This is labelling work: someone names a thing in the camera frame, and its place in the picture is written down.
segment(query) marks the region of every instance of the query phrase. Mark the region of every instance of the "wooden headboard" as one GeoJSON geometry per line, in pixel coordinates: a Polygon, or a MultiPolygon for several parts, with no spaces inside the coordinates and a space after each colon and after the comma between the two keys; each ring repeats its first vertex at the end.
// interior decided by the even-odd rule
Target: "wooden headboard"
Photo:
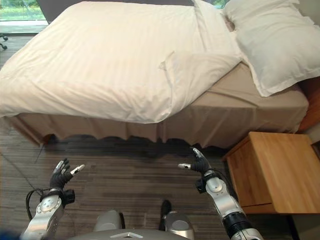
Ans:
{"type": "Polygon", "coordinates": [[[299,86],[309,101],[308,111],[299,127],[299,132],[304,132],[320,123],[320,76],[304,80],[299,86]]]}

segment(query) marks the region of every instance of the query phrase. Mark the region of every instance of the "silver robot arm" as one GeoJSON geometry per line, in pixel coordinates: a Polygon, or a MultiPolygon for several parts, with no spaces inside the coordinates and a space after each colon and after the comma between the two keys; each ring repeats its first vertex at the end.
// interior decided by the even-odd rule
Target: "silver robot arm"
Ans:
{"type": "Polygon", "coordinates": [[[64,215],[65,206],[75,201],[75,192],[64,190],[64,186],[85,165],[77,166],[70,172],[69,167],[67,159],[60,161],[55,167],[49,182],[49,192],[41,196],[33,218],[29,211],[29,203],[27,203],[30,223],[21,234],[21,240],[43,240],[54,237],[59,220],[64,215]]]}
{"type": "Polygon", "coordinates": [[[35,216],[22,233],[22,240],[42,240],[52,238],[58,222],[64,215],[64,207],[59,195],[45,197],[36,207],[35,216]]]}
{"type": "Polygon", "coordinates": [[[231,240],[264,240],[261,234],[252,227],[238,201],[228,192],[226,183],[218,176],[205,158],[195,147],[192,148],[196,162],[182,163],[179,168],[190,169],[201,173],[196,183],[200,193],[207,192],[213,199],[214,207],[231,240]]]}

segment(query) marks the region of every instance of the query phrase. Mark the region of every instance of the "wall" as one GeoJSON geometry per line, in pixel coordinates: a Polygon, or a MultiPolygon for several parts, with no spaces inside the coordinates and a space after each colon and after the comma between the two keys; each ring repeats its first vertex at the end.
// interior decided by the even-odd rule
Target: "wall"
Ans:
{"type": "Polygon", "coordinates": [[[320,0],[300,0],[297,6],[304,16],[309,16],[317,25],[320,25],[320,0]]]}

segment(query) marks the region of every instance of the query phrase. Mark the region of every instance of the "pillowcase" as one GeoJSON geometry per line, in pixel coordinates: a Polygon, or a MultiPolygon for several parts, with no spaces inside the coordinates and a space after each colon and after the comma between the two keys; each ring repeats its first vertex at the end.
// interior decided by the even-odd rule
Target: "pillowcase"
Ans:
{"type": "Polygon", "coordinates": [[[320,28],[293,6],[252,17],[236,39],[263,97],[320,76],[320,28]]]}
{"type": "Polygon", "coordinates": [[[254,16],[293,3],[299,4],[299,0],[231,0],[225,5],[224,14],[237,30],[254,16]]]}

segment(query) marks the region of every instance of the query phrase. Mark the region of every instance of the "mattress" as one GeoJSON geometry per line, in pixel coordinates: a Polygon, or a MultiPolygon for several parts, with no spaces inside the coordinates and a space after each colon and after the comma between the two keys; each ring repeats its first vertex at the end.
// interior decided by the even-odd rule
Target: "mattress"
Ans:
{"type": "Polygon", "coordinates": [[[294,133],[307,109],[308,101],[298,85],[261,97],[250,69],[240,63],[192,104],[159,123],[37,113],[7,119],[37,144],[43,143],[46,135],[55,134],[59,139],[72,135],[91,135],[97,139],[136,136],[154,142],[182,139],[191,145],[229,148],[250,131],[294,133]]]}

